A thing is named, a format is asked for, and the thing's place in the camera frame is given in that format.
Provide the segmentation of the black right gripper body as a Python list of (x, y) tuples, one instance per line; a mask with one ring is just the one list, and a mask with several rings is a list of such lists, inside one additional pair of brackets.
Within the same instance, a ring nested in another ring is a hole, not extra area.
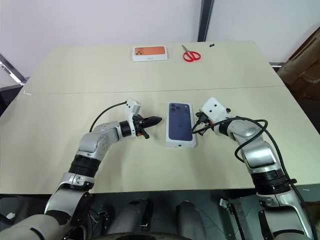
[(196, 123), (195, 123), (195, 130), (205, 130), (205, 128), (209, 125), (212, 125), (212, 121), (209, 117), (202, 111), (198, 111), (196, 114)]

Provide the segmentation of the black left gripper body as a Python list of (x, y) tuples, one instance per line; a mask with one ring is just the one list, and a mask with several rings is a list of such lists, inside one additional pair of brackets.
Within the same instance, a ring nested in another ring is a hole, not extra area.
[(145, 131), (149, 118), (143, 118), (141, 115), (137, 114), (132, 117), (132, 121), (135, 129), (135, 135), (137, 137), (143, 136), (145, 139), (149, 139), (150, 135)]

